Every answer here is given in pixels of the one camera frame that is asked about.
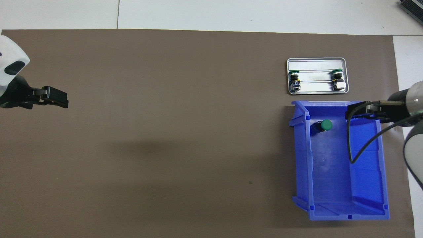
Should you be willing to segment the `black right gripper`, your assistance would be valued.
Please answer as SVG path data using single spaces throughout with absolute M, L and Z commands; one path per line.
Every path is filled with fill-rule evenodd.
M 388 123 L 396 123 L 397 121 L 400 121 L 410 116 L 410 113 L 408 112 L 408 109 L 405 103 L 407 93 L 408 93 L 408 90 L 401 90 L 390 95 L 390 97 L 388 98 L 388 101 L 403 101 L 404 104 L 401 106 L 388 106 L 387 113 L 382 111 L 372 111 L 372 112 L 365 112 L 365 113 L 356 112 L 355 114 L 351 116 L 350 114 L 352 112 L 347 111 L 346 119 L 363 118 L 368 120 L 387 120 Z

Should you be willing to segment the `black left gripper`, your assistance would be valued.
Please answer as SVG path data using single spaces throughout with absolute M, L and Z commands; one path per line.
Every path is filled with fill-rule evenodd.
M 36 94 L 39 90 L 42 90 L 40 96 Z M 51 86 L 44 86 L 41 89 L 30 87 L 25 78 L 17 74 L 1 95 L 0 107 L 5 109 L 22 107 L 31 110 L 33 105 L 37 104 L 58 106 L 66 109 L 69 106 L 67 96 L 67 93 Z

